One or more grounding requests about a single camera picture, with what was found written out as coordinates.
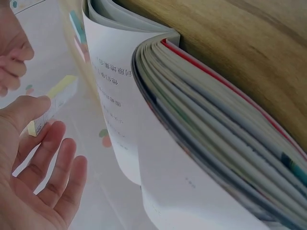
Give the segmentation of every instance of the finger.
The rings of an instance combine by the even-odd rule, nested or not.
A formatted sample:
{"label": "finger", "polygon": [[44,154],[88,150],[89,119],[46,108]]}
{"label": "finger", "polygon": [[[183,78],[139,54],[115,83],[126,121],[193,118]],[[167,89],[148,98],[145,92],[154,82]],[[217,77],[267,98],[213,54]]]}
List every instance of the finger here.
{"label": "finger", "polygon": [[6,56],[0,57],[0,67],[16,77],[22,77],[27,71],[24,62]]}
{"label": "finger", "polygon": [[8,94],[8,88],[0,85],[0,97],[5,97]]}
{"label": "finger", "polygon": [[9,90],[17,90],[20,87],[20,79],[0,68],[0,84]]}
{"label": "finger", "polygon": [[54,207],[54,210],[65,221],[66,226],[71,224],[72,219],[79,209],[82,192],[85,187],[86,176],[87,160],[84,156],[78,156],[73,161],[67,187]]}
{"label": "finger", "polygon": [[13,49],[9,56],[19,61],[27,61],[34,57],[34,50],[32,49],[30,43],[26,42],[21,49]]}
{"label": "finger", "polygon": [[50,107],[51,101],[47,96],[19,96],[13,103],[0,109],[0,118],[9,122],[20,135],[24,128]]}
{"label": "finger", "polygon": [[46,177],[50,162],[58,150],[64,134],[64,123],[55,122],[37,148],[28,166],[17,176],[30,190],[34,191]]}
{"label": "finger", "polygon": [[53,208],[62,196],[76,152],[76,142],[64,139],[59,149],[56,164],[46,187],[37,195],[46,205]]}
{"label": "finger", "polygon": [[42,142],[45,138],[46,134],[50,130],[53,122],[48,121],[42,130],[39,132],[37,137],[33,137],[29,135],[28,131],[26,130],[20,136],[17,156],[15,162],[12,167],[12,173],[17,169],[17,167],[24,162],[24,160],[28,157],[29,153]]}

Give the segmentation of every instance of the book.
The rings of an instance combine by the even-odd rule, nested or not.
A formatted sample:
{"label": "book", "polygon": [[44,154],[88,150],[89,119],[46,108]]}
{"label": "book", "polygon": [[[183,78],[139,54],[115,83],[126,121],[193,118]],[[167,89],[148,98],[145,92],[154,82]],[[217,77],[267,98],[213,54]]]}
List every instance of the book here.
{"label": "book", "polygon": [[307,155],[251,98],[112,0],[83,22],[112,146],[158,229],[307,228]]}

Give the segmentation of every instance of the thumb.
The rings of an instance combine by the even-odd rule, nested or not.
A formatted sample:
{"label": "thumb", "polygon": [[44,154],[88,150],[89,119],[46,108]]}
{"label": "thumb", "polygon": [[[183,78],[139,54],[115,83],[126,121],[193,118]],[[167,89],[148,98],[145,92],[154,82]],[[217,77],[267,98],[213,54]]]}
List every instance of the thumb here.
{"label": "thumb", "polygon": [[9,122],[18,132],[33,120],[43,115],[50,107],[51,101],[47,96],[19,96],[13,103],[0,109],[0,118]]}

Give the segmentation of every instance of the fingernail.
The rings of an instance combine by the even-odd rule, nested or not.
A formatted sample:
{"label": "fingernail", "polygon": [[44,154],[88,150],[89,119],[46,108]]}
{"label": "fingernail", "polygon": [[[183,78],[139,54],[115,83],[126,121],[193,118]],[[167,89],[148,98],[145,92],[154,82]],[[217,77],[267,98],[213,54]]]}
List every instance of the fingernail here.
{"label": "fingernail", "polygon": [[11,56],[12,57],[18,57],[21,53],[21,49],[14,49],[12,52],[11,52]]}
{"label": "fingernail", "polygon": [[50,101],[50,98],[46,95],[40,96],[40,97],[38,97],[38,99],[44,100],[44,101]]}

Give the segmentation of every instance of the yellow sticky note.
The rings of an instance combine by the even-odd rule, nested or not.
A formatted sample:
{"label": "yellow sticky note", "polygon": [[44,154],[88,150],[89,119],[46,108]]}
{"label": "yellow sticky note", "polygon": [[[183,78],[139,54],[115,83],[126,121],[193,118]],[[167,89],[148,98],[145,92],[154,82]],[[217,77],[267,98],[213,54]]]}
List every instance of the yellow sticky note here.
{"label": "yellow sticky note", "polygon": [[47,93],[47,96],[51,99],[50,108],[41,117],[29,123],[29,135],[36,137],[48,120],[50,120],[58,110],[74,96],[77,89],[78,78],[72,75],[67,75],[56,86],[54,86]]}

